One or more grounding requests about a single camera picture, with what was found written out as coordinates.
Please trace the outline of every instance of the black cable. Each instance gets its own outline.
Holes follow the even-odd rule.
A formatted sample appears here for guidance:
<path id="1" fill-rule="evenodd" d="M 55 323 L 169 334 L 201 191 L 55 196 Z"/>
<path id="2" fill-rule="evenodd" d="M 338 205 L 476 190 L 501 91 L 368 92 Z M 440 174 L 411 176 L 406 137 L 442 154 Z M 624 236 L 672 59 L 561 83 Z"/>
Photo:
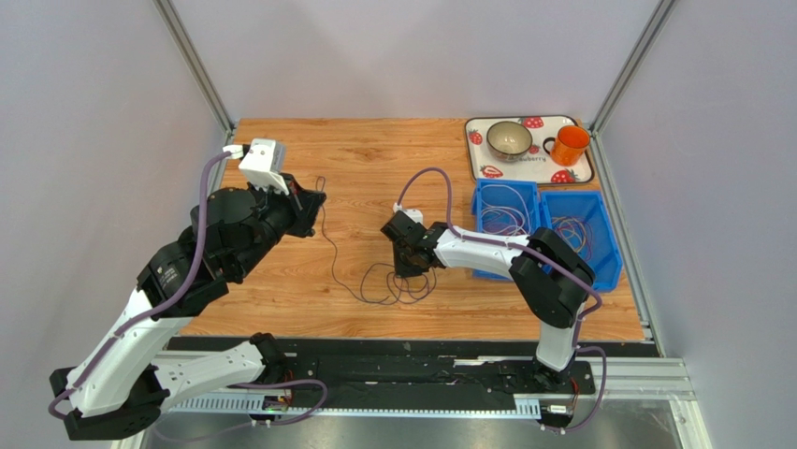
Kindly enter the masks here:
<path id="1" fill-rule="evenodd" d="M 323 192 L 325 187 L 326 187 L 326 177 L 319 176 L 315 180 L 315 190 L 319 190 L 319 191 Z M 332 256 L 332 267 L 331 267 L 332 280 L 335 281 L 336 284 L 338 284 L 341 287 L 345 288 L 346 291 L 348 291 L 349 294 L 354 299 L 356 299 L 356 300 L 358 300 L 360 302 L 364 302 L 366 304 L 378 304 L 380 306 L 392 306 L 392 305 L 394 305 L 396 303 L 401 303 L 401 304 L 405 304 L 405 305 L 411 305 L 411 304 L 414 304 L 414 303 L 420 301 L 421 299 L 424 299 L 425 297 L 428 297 L 429 295 L 431 295 L 431 293 L 437 287 L 437 272 L 435 271 L 434 268 L 432 269 L 432 275 L 433 275 L 433 278 L 434 278 L 434 283 L 429 283 L 428 275 L 425 274 L 424 275 L 424 280 L 425 280 L 424 285 L 422 287 L 416 289 L 416 290 L 413 290 L 410 287 L 410 282 L 407 281 L 406 279 L 399 278 L 399 279 L 401 279 L 401 284 L 400 285 L 396 284 L 396 271 L 395 271 L 395 267 L 394 266 L 392 266 L 390 264 L 386 264 L 384 262 L 377 262 L 375 264 L 372 264 L 365 271 L 365 273 L 363 274 L 363 278 L 360 281 L 360 288 L 359 288 L 359 293 L 360 294 L 358 296 L 357 293 L 355 293 L 354 290 L 352 290 L 348 285 L 346 285 L 340 279 L 338 279 L 338 276 L 335 274 L 335 264 L 338 262 L 338 252 L 339 252 L 338 245 L 326 233 L 326 208 L 324 206 L 321 206 L 321 212 L 324 213 L 324 215 L 321 217 L 321 236 L 324 237 L 324 239 L 326 241 L 328 241 L 332 245 L 332 248 L 335 249 L 335 254 Z M 365 293 L 364 293 L 363 289 L 365 288 L 366 279 L 368 278 L 370 273 L 373 271 L 373 269 L 376 268 L 376 267 L 388 267 L 388 268 L 392 268 L 393 269 L 392 271 L 389 271 L 385 275 L 385 284 L 387 285 L 387 290 L 390 292 L 390 294 L 385 296 L 385 297 L 383 297 L 382 299 L 368 299 L 368 298 L 365 297 Z M 407 288 L 406 289 L 403 288 L 403 284 L 405 282 L 407 283 Z M 391 283 L 393 283 L 393 287 L 395 287 L 398 290 L 398 293 L 396 293 L 396 291 L 394 291 L 393 287 L 390 286 Z M 421 293 L 421 292 L 424 292 L 424 291 L 425 291 L 425 293 L 423 295 L 419 296 L 419 297 L 417 297 L 415 295 L 415 294 L 418 294 L 418 293 Z M 413 300 L 412 301 L 405 301 L 405 300 L 401 299 L 401 295 L 405 294 L 405 293 L 407 295 L 409 295 Z"/>

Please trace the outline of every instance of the mug handle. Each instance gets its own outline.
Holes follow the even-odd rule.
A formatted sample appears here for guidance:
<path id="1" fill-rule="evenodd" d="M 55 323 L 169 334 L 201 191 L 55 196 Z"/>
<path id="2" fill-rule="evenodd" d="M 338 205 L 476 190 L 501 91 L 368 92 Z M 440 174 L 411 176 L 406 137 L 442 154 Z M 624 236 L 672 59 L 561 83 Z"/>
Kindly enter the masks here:
<path id="1" fill-rule="evenodd" d="M 545 147 L 545 145 L 547 145 L 549 142 L 556 142 L 556 141 L 557 141 L 557 138 L 547 138 L 547 139 L 543 140 L 543 150 L 545 150 L 545 152 L 547 152 L 549 156 L 551 155 L 551 151 L 548 150 Z"/>

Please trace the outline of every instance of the mug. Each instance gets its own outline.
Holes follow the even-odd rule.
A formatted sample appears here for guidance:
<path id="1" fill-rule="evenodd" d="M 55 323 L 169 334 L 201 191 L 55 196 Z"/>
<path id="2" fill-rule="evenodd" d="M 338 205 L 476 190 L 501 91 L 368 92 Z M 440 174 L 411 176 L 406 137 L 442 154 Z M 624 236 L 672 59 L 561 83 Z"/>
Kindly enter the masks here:
<path id="1" fill-rule="evenodd" d="M 498 122 L 487 130 L 487 147 L 493 157 L 514 162 L 531 148 L 531 133 L 518 122 Z"/>
<path id="2" fill-rule="evenodd" d="M 554 142 L 554 148 L 548 150 L 548 143 Z M 543 141 L 543 149 L 551 159 L 563 167 L 570 167 L 578 162 L 578 158 L 587 150 L 589 146 L 589 133 L 581 126 L 574 124 L 563 126 L 559 129 L 555 138 L 547 138 Z"/>

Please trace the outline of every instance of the bowl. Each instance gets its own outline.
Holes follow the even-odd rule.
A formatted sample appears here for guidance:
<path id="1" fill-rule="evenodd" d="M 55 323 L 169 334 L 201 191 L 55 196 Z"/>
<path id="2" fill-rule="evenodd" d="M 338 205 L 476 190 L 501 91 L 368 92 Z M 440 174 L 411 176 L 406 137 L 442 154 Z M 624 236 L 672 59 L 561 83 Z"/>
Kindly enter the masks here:
<path id="1" fill-rule="evenodd" d="M 487 147 L 496 159 L 514 162 L 531 148 L 531 133 L 518 122 L 498 122 L 487 130 Z"/>

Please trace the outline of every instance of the orange mug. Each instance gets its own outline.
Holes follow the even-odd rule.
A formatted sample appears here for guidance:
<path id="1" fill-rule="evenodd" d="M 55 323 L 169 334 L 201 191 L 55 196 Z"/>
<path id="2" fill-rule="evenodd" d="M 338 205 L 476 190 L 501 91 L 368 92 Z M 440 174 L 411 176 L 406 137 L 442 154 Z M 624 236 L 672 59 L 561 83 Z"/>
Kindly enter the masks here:
<path id="1" fill-rule="evenodd" d="M 554 142 L 552 150 L 547 149 L 550 142 Z M 550 154 L 554 162 L 563 167 L 575 165 L 588 146 L 589 134 L 584 128 L 574 124 L 563 126 L 555 138 L 547 138 L 543 141 L 545 152 Z"/>

